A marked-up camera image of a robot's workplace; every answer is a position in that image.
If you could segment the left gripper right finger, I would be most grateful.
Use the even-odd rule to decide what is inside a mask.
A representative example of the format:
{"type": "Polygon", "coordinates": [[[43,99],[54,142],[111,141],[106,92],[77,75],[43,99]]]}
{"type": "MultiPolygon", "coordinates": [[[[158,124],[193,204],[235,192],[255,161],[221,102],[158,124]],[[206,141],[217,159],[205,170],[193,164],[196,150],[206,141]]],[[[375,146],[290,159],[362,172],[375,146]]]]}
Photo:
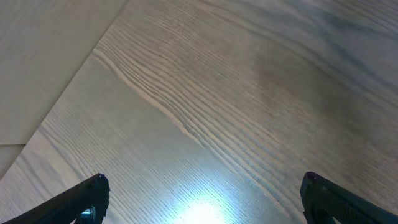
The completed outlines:
{"type": "Polygon", "coordinates": [[[397,223],[397,215],[314,172],[305,173],[300,196],[307,223],[397,223]]]}

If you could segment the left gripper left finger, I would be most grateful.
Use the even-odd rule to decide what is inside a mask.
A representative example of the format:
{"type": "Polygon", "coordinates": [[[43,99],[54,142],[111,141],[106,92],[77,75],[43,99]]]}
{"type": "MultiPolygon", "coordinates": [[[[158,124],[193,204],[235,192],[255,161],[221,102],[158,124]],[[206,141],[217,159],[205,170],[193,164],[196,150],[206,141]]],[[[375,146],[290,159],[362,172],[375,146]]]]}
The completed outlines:
{"type": "Polygon", "coordinates": [[[4,224],[102,224],[109,193],[108,179],[98,173],[4,224]]]}

